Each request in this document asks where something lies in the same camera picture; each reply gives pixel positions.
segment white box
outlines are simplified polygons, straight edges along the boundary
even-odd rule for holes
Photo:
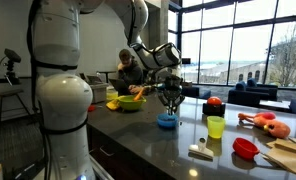
[[[93,99],[91,103],[106,101],[108,83],[97,83],[89,85],[92,89]]]

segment gray countertop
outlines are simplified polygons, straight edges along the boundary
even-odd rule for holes
[[[253,142],[263,153],[269,150],[265,144],[274,139],[259,128],[239,124],[237,116],[238,113],[255,115],[268,110],[226,104],[225,131],[222,139],[214,140],[208,137],[207,116],[202,113],[205,100],[186,97],[176,113],[181,125],[165,130],[156,122],[157,115],[166,112],[165,108],[154,94],[146,99],[137,112],[110,111],[105,103],[100,103],[89,113],[88,124],[175,179],[296,179],[295,174],[272,168],[261,155],[249,162],[234,153],[232,144],[237,137]],[[290,136],[296,137],[296,115],[275,114],[291,128]],[[189,145],[196,144],[202,137],[207,139],[207,148],[215,154],[212,161],[188,151]]]

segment blue bowl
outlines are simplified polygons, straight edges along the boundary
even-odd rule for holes
[[[168,115],[168,113],[159,114],[157,116],[157,123],[160,127],[172,129],[175,128],[178,122],[176,114]]]

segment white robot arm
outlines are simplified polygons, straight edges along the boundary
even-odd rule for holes
[[[101,3],[103,0],[34,0],[32,3],[27,44],[32,64],[32,100],[35,104],[36,92],[43,117],[40,129],[46,160],[44,173],[36,179],[95,179],[85,126],[92,91],[75,74],[80,56],[79,14],[91,13]],[[163,69],[180,64],[180,52],[172,43],[146,49],[139,36],[148,18],[144,0],[106,0],[105,3],[123,22],[129,47],[154,72],[150,85],[158,88],[168,113],[176,112],[184,99],[181,78]]]

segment dark shirt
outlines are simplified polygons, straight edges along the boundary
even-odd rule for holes
[[[123,79],[128,86],[143,84],[143,72],[136,60],[132,60],[129,67],[119,70],[118,78]]]

